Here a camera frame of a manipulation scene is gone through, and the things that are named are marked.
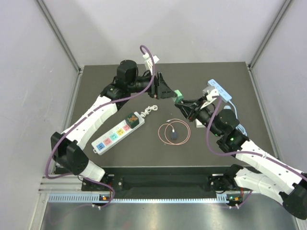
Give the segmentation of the light green plug adapter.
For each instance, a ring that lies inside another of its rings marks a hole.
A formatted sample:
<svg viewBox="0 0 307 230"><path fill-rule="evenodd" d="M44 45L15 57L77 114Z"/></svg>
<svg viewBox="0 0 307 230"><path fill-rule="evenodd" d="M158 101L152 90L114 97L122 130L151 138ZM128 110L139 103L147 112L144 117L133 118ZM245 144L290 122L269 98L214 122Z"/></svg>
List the light green plug adapter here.
<svg viewBox="0 0 307 230"><path fill-rule="evenodd" d="M176 94L176 96L173 98L174 103L181 103L184 100L183 94L180 92L180 90L175 90L174 93Z"/></svg>

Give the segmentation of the white cube plug adapter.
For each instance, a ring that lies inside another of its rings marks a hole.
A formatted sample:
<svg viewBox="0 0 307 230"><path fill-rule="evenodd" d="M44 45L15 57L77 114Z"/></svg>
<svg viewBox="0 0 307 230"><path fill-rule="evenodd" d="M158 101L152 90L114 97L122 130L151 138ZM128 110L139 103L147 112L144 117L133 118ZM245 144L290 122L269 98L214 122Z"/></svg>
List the white cube plug adapter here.
<svg viewBox="0 0 307 230"><path fill-rule="evenodd" d="M204 124L202 124L198 119L195 120L196 128L203 128L205 127Z"/></svg>

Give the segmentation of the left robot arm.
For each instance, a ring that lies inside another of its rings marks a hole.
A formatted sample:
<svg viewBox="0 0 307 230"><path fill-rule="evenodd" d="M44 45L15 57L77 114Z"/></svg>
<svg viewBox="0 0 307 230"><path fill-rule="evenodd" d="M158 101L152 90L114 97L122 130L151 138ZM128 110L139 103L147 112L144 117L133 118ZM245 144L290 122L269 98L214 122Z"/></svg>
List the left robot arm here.
<svg viewBox="0 0 307 230"><path fill-rule="evenodd" d="M83 150L99 127L141 92L155 99L176 96L162 74L155 70L158 60L157 56L147 57L144 62L146 71L141 76L135 61L122 61L113 81L79 120L62 133L55 132L51 136L52 159L68 172L91 179L98 190L106 189L109 179L105 171L90 161Z"/></svg>

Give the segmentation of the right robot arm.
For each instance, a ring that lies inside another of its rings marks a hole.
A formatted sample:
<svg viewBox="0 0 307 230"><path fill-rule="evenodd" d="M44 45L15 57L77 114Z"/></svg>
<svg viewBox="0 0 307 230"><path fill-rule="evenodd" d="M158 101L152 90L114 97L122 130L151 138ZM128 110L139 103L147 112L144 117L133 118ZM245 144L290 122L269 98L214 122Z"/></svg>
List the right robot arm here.
<svg viewBox="0 0 307 230"><path fill-rule="evenodd" d="M263 151L237 130L239 121L232 110L219 110L215 106L214 111L210 111L204 97L195 101L183 100L175 107L189 121L199 120L207 128L207 134L219 137L217 145L222 150L219 156L233 156L257 170L251 172L242 166L231 166L224 174L228 189L253 190L275 200L294 217L307 218L307 174Z"/></svg>

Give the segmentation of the dark green plug adapter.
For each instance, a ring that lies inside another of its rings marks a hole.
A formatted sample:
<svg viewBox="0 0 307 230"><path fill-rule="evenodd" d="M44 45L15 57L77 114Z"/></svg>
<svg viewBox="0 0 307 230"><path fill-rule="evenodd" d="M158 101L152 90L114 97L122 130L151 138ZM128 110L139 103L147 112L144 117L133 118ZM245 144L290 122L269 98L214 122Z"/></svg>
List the dark green plug adapter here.
<svg viewBox="0 0 307 230"><path fill-rule="evenodd" d="M131 128L135 128L137 125L139 125L140 120L137 117L137 115L135 113L131 113L129 114L126 118L125 118L126 124Z"/></svg>

